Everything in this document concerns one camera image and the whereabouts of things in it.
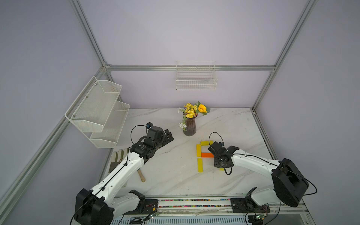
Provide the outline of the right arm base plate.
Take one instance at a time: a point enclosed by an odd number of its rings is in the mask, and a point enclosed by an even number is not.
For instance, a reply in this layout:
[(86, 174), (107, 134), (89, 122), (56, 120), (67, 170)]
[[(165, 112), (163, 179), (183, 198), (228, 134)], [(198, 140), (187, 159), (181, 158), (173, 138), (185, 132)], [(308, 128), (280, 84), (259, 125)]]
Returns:
[(251, 198), (231, 198), (233, 213), (269, 213), (270, 208), (265, 205), (256, 204)]

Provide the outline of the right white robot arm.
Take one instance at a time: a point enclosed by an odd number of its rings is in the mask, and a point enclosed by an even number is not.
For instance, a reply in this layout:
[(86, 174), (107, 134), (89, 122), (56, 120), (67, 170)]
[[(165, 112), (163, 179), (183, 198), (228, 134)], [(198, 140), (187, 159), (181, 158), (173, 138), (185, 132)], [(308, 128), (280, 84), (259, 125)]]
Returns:
[(272, 181), (272, 184), (252, 188), (244, 198), (250, 209), (269, 203), (283, 203), (296, 208), (309, 188), (309, 182), (293, 161), (270, 160), (249, 154), (236, 146), (225, 148), (222, 142), (214, 142), (208, 148), (214, 156), (216, 168), (244, 167)]

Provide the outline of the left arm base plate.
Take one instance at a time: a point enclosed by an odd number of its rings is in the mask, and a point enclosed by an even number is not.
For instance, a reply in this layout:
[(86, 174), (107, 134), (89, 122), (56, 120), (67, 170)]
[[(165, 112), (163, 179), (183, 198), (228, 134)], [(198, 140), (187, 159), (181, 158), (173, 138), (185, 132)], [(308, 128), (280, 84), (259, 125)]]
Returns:
[(131, 214), (132, 215), (149, 215), (157, 211), (158, 208), (158, 199), (145, 199), (141, 206), (135, 209)]

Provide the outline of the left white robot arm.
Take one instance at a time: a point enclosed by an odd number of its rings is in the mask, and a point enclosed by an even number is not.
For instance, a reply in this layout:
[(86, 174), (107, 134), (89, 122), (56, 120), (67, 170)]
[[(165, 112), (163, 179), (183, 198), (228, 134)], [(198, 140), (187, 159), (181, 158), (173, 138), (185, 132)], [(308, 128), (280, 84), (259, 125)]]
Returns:
[(128, 179), (155, 155), (155, 152), (174, 140), (169, 130), (152, 123), (145, 125), (147, 134), (134, 143), (126, 158), (99, 184), (90, 190), (82, 189), (76, 196), (75, 212), (70, 222), (81, 225), (109, 225), (128, 212), (141, 212), (145, 196), (136, 190), (116, 198)]

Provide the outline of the yellow block bottom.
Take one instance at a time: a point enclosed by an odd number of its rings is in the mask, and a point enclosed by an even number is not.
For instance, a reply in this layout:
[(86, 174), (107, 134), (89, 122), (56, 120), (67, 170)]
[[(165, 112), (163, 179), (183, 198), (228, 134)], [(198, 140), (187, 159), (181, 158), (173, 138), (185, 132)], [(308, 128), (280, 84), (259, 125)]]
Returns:
[(201, 141), (201, 142), (200, 142), (200, 145), (201, 145), (201, 146), (210, 146), (210, 145), (211, 145), (211, 142), (210, 142), (210, 141)]

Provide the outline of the orange block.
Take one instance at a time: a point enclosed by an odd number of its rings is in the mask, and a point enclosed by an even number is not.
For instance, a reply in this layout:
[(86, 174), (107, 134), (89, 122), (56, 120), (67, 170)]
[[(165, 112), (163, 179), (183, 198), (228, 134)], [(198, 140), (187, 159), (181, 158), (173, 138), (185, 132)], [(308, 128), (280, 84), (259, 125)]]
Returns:
[(212, 153), (201, 153), (202, 158), (214, 158), (214, 155)]

